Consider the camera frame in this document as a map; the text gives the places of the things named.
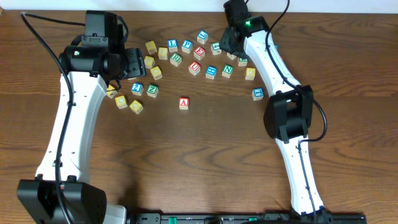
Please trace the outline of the blue number 2 block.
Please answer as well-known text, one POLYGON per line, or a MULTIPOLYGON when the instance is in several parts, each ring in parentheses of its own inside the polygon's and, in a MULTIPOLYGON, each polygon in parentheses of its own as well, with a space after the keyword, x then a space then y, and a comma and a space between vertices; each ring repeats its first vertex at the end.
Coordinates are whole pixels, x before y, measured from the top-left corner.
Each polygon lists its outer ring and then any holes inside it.
POLYGON ((133 83, 131 92, 133 95, 141 96, 144 90, 144 85, 141 83, 133 83))

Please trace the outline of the red letter A block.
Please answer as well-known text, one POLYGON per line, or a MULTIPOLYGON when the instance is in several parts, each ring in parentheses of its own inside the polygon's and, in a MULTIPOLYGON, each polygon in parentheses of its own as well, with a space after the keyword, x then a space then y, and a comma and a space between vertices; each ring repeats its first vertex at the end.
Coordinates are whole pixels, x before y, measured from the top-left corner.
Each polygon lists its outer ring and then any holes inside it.
POLYGON ((187 97, 179 98, 178 106, 181 110, 189 109, 189 98, 187 97))

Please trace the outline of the red letter I block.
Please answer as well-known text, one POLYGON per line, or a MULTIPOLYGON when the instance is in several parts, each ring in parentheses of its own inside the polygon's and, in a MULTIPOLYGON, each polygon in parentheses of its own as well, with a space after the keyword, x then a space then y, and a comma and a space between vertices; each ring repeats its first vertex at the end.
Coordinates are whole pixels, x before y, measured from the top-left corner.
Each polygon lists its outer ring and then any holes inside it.
POLYGON ((237 56, 231 53, 227 53, 227 56, 231 59, 234 60, 237 56))

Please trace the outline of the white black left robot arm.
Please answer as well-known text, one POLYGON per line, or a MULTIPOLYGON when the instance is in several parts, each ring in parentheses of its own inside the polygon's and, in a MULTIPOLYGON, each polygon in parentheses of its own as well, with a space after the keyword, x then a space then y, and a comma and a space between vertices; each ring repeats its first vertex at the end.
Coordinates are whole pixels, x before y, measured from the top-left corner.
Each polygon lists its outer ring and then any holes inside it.
POLYGON ((99 108, 110 82, 146 75, 138 48, 125 48, 128 28, 121 16, 87 11, 85 32, 54 61, 60 101, 50 142, 32 180, 22 179, 17 198, 36 223, 132 223, 122 205, 108 203, 90 184, 90 151, 99 108))

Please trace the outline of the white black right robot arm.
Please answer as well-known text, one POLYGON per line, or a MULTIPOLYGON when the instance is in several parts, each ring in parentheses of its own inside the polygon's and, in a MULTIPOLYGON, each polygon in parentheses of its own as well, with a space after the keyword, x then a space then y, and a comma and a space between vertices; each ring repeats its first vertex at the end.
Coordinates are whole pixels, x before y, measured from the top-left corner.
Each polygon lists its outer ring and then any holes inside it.
POLYGON ((310 86, 303 86, 286 67, 262 16, 253 16, 245 0, 229 0, 223 5, 228 26, 220 48, 240 58, 252 60, 269 96, 264 126, 277 143, 290 185, 291 206, 300 217, 313 220, 323 209, 310 163, 308 131, 312 109, 321 109, 310 86))

